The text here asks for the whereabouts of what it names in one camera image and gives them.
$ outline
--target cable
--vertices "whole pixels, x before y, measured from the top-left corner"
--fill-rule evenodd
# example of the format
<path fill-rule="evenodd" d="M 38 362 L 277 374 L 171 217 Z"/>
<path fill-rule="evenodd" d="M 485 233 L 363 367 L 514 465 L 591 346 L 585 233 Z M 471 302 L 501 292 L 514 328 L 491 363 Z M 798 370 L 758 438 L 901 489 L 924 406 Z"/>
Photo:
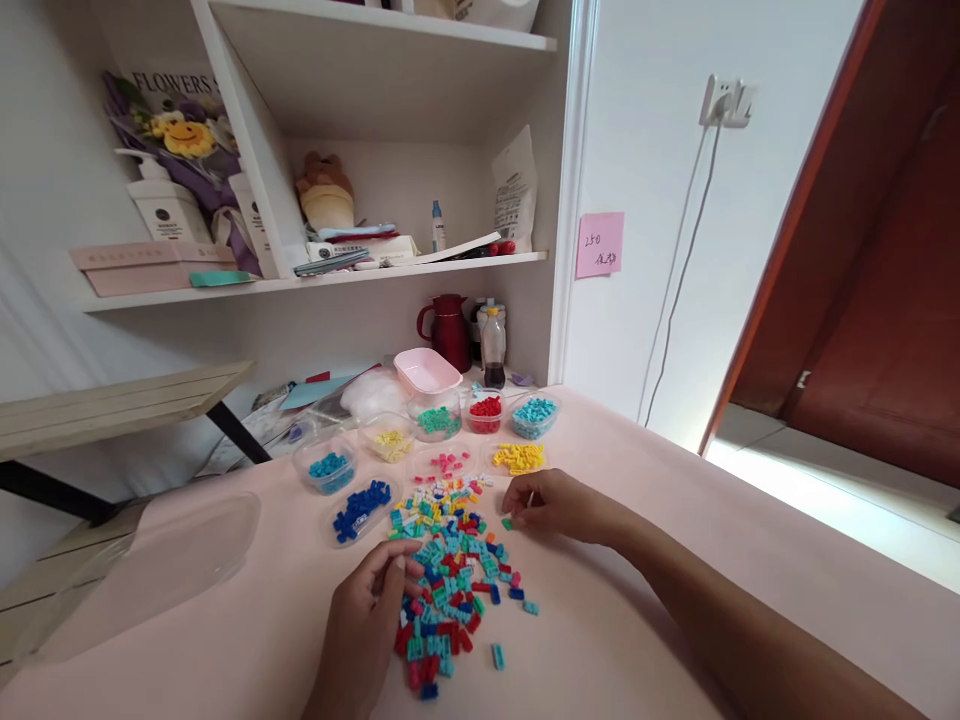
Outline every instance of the cable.
<path fill-rule="evenodd" d="M 663 289 L 663 301 L 660 303 L 660 314 L 657 316 L 657 329 L 653 331 L 653 342 L 650 343 L 650 355 L 647 357 L 647 371 L 643 374 L 643 386 L 640 388 L 640 405 L 637 407 L 637 422 L 643 413 L 643 399 L 647 396 L 647 381 L 650 379 L 650 366 L 653 365 L 653 354 L 657 349 L 657 338 L 660 337 L 660 327 L 663 325 L 663 313 L 667 309 L 667 298 L 670 297 L 670 280 L 673 279 L 673 269 L 677 266 L 677 254 L 680 252 L 680 240 L 683 238 L 683 225 L 687 219 L 687 208 L 690 206 L 690 193 L 693 191 L 693 181 L 697 179 L 697 168 L 700 167 L 700 155 L 703 153 L 703 142 L 707 139 L 709 125 L 703 126 L 700 133 L 700 145 L 697 147 L 697 157 L 693 161 L 693 172 L 690 173 L 690 182 L 687 184 L 687 195 L 683 199 L 683 212 L 680 213 L 680 227 L 677 228 L 677 241 L 673 244 L 673 257 L 670 259 L 670 272 L 667 273 L 667 286 Z"/>
<path fill-rule="evenodd" d="M 693 234 L 690 236 L 690 247 L 687 248 L 687 256 L 684 258 L 683 267 L 680 270 L 680 280 L 677 282 L 677 294 L 674 295 L 673 307 L 670 308 L 670 317 L 667 318 L 667 337 L 663 344 L 663 360 L 660 363 L 660 374 L 657 376 L 657 382 L 654 384 L 653 392 L 650 394 L 650 404 L 647 405 L 647 419 L 643 421 L 644 427 L 647 427 L 650 424 L 650 414 L 653 412 L 653 401 L 657 399 L 657 390 L 660 389 L 660 381 L 663 380 L 663 373 L 667 369 L 667 353 L 670 351 L 670 332 L 673 329 L 673 315 L 676 313 L 677 305 L 680 302 L 680 292 L 683 290 L 683 279 L 687 274 L 687 266 L 690 264 L 690 256 L 693 255 L 693 245 L 697 241 L 697 231 L 700 229 L 700 221 L 703 219 L 703 210 L 707 206 L 707 195 L 710 192 L 710 184 L 713 182 L 713 169 L 717 164 L 717 147 L 720 145 L 721 124 L 721 120 L 718 120 L 717 134 L 713 137 L 713 150 L 710 153 L 710 170 L 707 172 L 707 184 L 703 188 L 703 198 L 700 200 L 700 210 L 697 212 L 697 222 L 694 223 Z"/>

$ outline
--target bench leg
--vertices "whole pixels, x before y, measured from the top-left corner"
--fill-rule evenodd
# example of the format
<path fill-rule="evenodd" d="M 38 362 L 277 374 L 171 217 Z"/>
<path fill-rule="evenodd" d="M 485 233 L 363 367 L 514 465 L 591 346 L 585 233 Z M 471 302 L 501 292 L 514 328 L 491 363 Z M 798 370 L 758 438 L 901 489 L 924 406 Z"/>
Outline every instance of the bench leg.
<path fill-rule="evenodd" d="M 0 490 L 89 520 L 91 527 L 103 525 L 126 505 L 102 500 L 15 460 L 0 463 Z"/>
<path fill-rule="evenodd" d="M 230 408 L 222 402 L 214 405 L 207 413 L 207 417 L 213 420 L 213 423 L 223 431 L 223 434 L 233 440 L 240 451 L 253 462 L 262 463 L 273 460 L 270 454 L 263 449 L 263 446 L 257 442 L 257 439 L 250 434 L 250 431 L 243 426 L 243 423 L 237 420 L 237 416 L 230 412 Z"/>

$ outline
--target red thermos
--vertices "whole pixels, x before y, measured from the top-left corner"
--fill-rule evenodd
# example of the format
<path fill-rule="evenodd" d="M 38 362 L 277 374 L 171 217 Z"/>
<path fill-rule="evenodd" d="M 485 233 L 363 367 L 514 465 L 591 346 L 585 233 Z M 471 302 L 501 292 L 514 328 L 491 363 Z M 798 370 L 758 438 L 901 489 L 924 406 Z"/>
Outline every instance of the red thermos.
<path fill-rule="evenodd" d="M 429 342 L 457 372 L 466 372 L 471 365 L 470 328 L 460 308 L 466 299 L 460 295 L 437 295 L 431 298 L 433 305 L 427 305 L 417 316 L 417 334 Z M 430 325 L 428 337 L 423 334 L 423 316 L 429 310 L 433 310 L 433 324 Z"/>

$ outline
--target pink sticky note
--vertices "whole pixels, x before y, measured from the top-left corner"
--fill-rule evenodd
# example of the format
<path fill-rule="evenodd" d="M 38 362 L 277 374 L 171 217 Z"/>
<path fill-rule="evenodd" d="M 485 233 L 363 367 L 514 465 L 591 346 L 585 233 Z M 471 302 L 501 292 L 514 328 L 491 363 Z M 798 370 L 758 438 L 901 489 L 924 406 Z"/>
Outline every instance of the pink sticky note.
<path fill-rule="evenodd" d="M 576 278 L 620 272 L 623 213 L 588 213 L 580 218 Z"/>

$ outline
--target hand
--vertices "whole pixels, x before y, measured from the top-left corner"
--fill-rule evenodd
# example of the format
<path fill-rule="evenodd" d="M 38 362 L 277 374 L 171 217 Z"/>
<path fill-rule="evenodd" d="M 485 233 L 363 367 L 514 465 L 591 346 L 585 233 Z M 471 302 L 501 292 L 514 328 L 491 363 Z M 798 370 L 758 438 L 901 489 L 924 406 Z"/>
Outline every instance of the hand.
<path fill-rule="evenodd" d="M 367 718 L 387 676 L 403 594 L 420 597 L 416 540 L 382 542 L 333 593 L 323 654 L 304 720 Z"/>
<path fill-rule="evenodd" d="M 557 532 L 574 540 L 609 545 L 636 515 L 616 500 L 589 488 L 563 470 L 519 475 L 503 498 L 513 525 Z"/>

